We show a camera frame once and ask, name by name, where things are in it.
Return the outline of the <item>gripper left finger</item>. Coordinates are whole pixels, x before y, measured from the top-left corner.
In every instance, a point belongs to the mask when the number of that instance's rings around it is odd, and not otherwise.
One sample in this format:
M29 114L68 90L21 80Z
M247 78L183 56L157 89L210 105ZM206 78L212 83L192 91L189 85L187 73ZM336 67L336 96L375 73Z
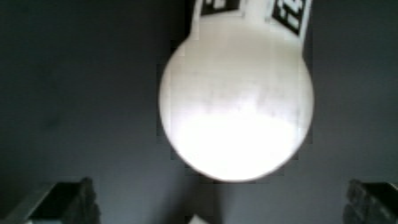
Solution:
M0 219L0 224L98 224L93 179L45 183Z

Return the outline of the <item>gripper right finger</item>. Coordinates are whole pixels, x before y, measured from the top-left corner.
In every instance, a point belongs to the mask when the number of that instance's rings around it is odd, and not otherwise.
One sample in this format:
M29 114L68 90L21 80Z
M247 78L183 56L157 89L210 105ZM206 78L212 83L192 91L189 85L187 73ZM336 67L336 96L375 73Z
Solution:
M398 224L398 184L352 180L343 224Z

